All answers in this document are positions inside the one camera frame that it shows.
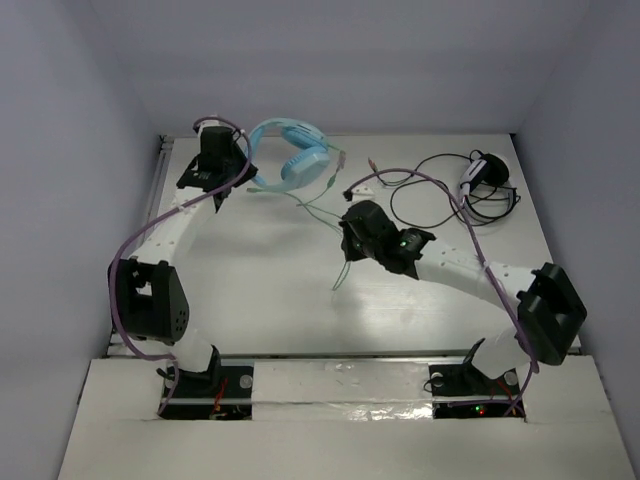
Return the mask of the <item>light blue headphones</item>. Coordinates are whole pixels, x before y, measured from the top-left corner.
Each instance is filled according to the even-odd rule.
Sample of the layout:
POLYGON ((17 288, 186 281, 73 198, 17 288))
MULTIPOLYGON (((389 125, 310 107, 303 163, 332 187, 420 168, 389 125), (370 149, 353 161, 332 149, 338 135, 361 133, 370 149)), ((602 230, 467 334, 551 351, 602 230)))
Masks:
POLYGON ((252 157, 268 129, 279 130, 280 137, 298 149, 280 170, 281 181, 269 184, 259 174, 252 181, 259 188, 273 192, 290 192, 309 186, 317 180, 331 162, 329 145, 323 132, 301 120, 276 117, 259 123, 249 134, 252 157))

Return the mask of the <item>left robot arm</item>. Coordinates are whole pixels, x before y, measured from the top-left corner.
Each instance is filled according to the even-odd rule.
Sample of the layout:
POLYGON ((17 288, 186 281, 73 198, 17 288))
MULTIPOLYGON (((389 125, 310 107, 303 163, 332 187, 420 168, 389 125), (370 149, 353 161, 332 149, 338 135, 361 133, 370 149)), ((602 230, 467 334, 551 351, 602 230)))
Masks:
POLYGON ((232 188, 251 177, 251 154, 239 144, 245 132, 227 120, 204 117, 194 128, 199 152, 177 181, 169 209, 133 234, 143 243, 116 253, 109 299, 116 331, 135 356, 169 361, 188 373, 197 392, 211 394, 221 386, 222 370, 190 318, 178 263, 232 188))

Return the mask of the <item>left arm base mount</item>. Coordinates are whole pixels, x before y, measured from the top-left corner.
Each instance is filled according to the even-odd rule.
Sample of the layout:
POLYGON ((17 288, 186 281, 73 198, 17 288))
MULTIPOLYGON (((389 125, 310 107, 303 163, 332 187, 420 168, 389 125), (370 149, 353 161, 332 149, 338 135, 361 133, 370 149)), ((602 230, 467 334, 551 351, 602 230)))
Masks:
POLYGON ((159 417, 165 420, 237 421, 252 419, 254 365, 224 362, 216 347, 204 372, 158 368, 163 379, 159 417))

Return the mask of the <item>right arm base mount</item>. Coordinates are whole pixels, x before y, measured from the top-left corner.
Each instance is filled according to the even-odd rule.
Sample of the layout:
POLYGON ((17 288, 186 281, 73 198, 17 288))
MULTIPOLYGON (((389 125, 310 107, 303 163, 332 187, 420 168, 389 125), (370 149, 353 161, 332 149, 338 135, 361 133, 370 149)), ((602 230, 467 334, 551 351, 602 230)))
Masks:
POLYGON ((514 368, 491 379, 472 365, 483 342, 484 339, 477 341, 461 363, 429 367, 422 389, 436 399, 436 419, 526 417, 514 368))

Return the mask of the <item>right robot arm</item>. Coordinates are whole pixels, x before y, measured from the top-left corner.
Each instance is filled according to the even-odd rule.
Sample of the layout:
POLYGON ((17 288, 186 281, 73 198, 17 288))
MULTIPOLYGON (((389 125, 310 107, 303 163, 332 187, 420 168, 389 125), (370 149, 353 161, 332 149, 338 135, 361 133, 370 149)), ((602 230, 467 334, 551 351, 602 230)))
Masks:
POLYGON ((387 272, 443 285, 502 309, 512 325, 470 349, 461 378, 483 393, 523 365, 561 365, 587 317, 566 271, 546 262, 534 269, 491 262, 476 249, 448 245, 434 234, 399 229, 377 203, 353 204, 341 217, 341 249, 348 262, 371 259, 387 272))

